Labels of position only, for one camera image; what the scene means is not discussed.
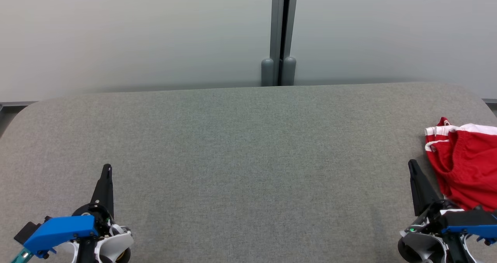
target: gray fabric surface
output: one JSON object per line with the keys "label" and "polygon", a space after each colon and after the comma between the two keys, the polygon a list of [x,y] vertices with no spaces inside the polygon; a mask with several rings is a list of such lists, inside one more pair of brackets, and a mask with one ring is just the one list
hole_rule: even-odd
{"label": "gray fabric surface", "polygon": [[[497,125],[433,83],[102,93],[32,104],[0,139],[0,258],[28,221],[89,202],[114,169],[132,262],[403,262],[423,128]],[[472,244],[485,262],[495,247]],[[64,262],[67,256],[52,256]]]}

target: white wall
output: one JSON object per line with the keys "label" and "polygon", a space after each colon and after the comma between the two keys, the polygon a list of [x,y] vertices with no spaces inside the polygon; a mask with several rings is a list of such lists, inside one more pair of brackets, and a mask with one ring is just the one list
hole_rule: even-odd
{"label": "white wall", "polygon": [[259,86],[271,0],[0,0],[0,102]]}
{"label": "white wall", "polygon": [[497,99],[497,0],[297,0],[295,84],[443,81]]}

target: white stripe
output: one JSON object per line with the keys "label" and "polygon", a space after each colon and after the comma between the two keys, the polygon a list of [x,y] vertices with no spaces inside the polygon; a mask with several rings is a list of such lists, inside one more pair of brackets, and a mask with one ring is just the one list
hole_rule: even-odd
{"label": "white stripe", "polygon": [[487,125],[474,125],[472,123],[468,123],[467,125],[463,125],[461,127],[454,126],[451,129],[451,132],[463,131],[463,132],[476,132],[483,133],[489,135],[497,135],[497,127],[487,126]]}
{"label": "white stripe", "polygon": [[455,125],[444,125],[444,126],[433,126],[433,127],[428,127],[424,129],[424,134],[426,136],[428,135],[444,135],[444,136],[449,136],[449,132],[451,132],[452,129],[458,128]]}
{"label": "white stripe", "polygon": [[427,151],[427,152],[432,152],[433,150],[431,150],[431,145],[435,144],[435,143],[438,143],[438,142],[448,142],[449,140],[440,140],[440,141],[431,141],[431,142],[428,142],[426,143],[426,145],[424,145],[424,150]]}
{"label": "white stripe", "polygon": [[463,212],[463,209],[448,209],[448,210],[440,210],[440,215],[444,215],[446,212]]}

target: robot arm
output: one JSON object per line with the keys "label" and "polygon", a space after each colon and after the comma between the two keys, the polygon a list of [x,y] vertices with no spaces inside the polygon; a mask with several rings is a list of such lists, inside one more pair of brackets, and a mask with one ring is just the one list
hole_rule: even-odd
{"label": "robot arm", "polygon": [[465,211],[439,199],[416,160],[409,161],[412,202],[417,219],[401,231],[398,249],[410,263],[478,263],[466,240],[479,236],[490,246],[497,241],[497,216],[481,208]]}
{"label": "robot arm", "polygon": [[73,253],[73,263],[126,263],[133,244],[131,230],[114,222],[112,166],[105,164],[90,203],[72,216],[46,217],[43,224],[28,222],[14,237],[23,250],[12,263],[33,256],[47,259],[55,247]]}

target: blue plastic part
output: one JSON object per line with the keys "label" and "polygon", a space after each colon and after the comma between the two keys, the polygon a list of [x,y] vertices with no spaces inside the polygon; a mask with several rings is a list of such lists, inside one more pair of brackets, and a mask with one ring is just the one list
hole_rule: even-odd
{"label": "blue plastic part", "polygon": [[98,236],[98,232],[92,215],[55,217],[43,223],[24,243],[24,247],[43,258],[48,251],[55,252],[53,248],[63,242],[94,235]]}
{"label": "blue plastic part", "polygon": [[19,254],[11,261],[11,263],[27,263],[33,257],[33,253],[30,252],[27,248],[24,248],[19,252]]}
{"label": "blue plastic part", "polygon": [[477,225],[477,226],[447,226],[442,230],[442,233],[447,231],[451,233],[469,233],[479,236],[477,241],[485,239],[490,244],[495,243],[497,239],[497,225]]}

